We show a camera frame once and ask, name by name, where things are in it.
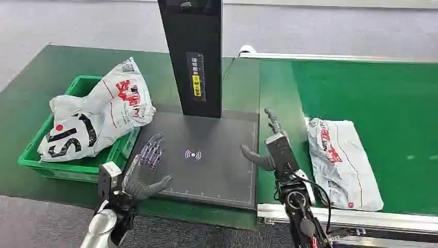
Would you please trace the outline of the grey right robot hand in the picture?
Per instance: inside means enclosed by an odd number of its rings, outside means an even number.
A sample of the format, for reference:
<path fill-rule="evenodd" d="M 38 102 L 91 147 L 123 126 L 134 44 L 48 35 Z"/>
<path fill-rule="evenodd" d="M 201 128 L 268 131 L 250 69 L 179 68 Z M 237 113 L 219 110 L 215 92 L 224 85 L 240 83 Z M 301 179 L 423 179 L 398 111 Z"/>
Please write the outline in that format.
<path fill-rule="evenodd" d="M 240 146 L 241 152 L 245 158 L 265 171 L 274 171 L 279 178 L 287 177 L 296 173 L 300 167 L 293 154 L 289 136 L 281 128 L 275 112 L 269 108 L 265 108 L 264 112 L 270 120 L 268 126 L 273 131 L 273 134 L 264 141 L 268 155 L 263 157 L 251 151 L 246 145 Z"/>

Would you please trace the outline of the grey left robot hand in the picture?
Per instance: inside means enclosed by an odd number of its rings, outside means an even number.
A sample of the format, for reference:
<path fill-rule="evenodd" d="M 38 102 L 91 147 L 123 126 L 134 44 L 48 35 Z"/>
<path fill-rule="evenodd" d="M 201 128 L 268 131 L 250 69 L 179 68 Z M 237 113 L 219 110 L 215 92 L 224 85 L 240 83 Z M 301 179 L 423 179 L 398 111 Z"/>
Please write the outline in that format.
<path fill-rule="evenodd" d="M 171 175 L 158 177 L 158 163 L 163 155 L 163 132 L 153 135 L 135 155 L 122 182 L 122 191 L 140 203 L 167 188 Z"/>

